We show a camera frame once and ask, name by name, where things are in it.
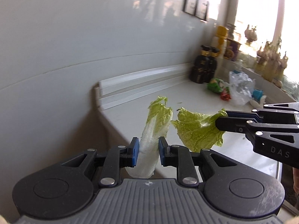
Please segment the black bottle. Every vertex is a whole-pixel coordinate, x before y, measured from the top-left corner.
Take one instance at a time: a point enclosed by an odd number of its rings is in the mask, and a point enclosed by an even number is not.
[[[208,70],[207,70],[207,75],[205,76],[204,82],[209,83],[211,81],[211,79],[214,77],[215,70],[217,68],[216,57],[217,57],[219,51],[220,51],[219,49],[217,49],[215,47],[211,47],[211,53],[210,53],[210,56],[209,56],[210,63],[209,63],[209,67],[208,67]]]
[[[191,70],[190,80],[196,83],[203,83],[209,68],[210,47],[202,45],[201,55],[197,56]]]

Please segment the hand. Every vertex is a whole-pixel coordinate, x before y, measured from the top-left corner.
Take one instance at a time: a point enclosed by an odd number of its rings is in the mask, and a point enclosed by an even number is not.
[[[293,167],[294,191],[299,194],[299,169]]]

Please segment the clear plastic bag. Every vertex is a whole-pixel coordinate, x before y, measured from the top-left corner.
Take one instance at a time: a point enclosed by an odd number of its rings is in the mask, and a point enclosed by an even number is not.
[[[231,100],[236,105],[245,105],[252,98],[255,88],[255,80],[252,80],[244,72],[229,72],[229,90]]]

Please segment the yellow cap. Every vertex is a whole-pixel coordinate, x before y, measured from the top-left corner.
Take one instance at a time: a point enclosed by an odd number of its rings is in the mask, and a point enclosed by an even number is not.
[[[217,32],[216,32],[217,37],[226,39],[227,35],[228,35],[228,29],[226,27],[223,26],[217,27]]]

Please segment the window sill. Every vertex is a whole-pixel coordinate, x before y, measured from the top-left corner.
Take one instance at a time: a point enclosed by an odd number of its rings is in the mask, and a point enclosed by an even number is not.
[[[228,82],[228,73],[234,70],[235,65],[236,63],[234,61],[223,59],[221,79]],[[253,70],[243,67],[243,72],[246,73],[251,79],[255,79],[255,89],[262,90],[264,92],[264,95],[267,96],[267,103],[276,104],[296,102],[296,100],[291,95],[285,93],[283,90],[276,87],[273,83],[265,80],[261,77],[261,75],[255,73]]]

